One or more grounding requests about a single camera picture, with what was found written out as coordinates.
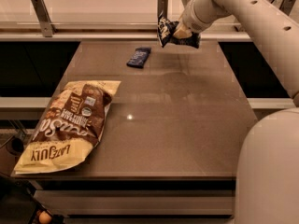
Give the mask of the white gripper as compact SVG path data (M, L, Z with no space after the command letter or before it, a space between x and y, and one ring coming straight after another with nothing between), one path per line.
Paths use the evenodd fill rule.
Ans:
M176 39L184 39L192 36L192 32L200 34L210 26L199 19L195 13L195 0L190 0L180 15L178 26L173 34Z

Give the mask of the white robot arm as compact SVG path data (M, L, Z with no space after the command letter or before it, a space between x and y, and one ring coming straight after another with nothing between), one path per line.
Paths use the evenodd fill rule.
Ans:
M230 224L299 224L298 24L267 0L191 0L179 37L201 33L229 15L241 23L263 61L245 53L230 62L245 91L293 99L293 107L260 119L242 145Z

